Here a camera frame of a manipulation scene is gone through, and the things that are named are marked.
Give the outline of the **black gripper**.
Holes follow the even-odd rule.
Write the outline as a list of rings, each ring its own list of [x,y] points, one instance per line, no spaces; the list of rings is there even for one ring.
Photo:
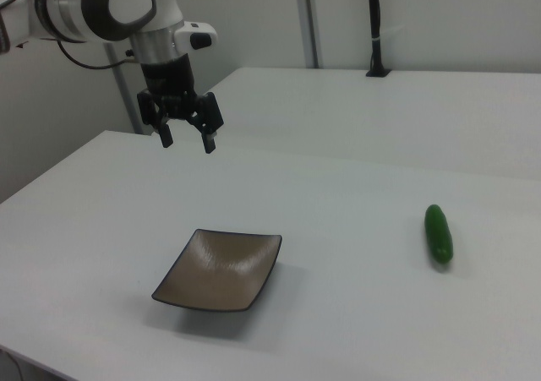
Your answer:
[[[188,56],[162,64],[142,64],[146,89],[137,94],[142,123],[153,127],[164,148],[173,144],[168,117],[187,121],[201,133],[205,153],[216,149],[217,130],[224,125],[216,96],[197,95]],[[165,111],[162,98],[172,98],[173,110]]]

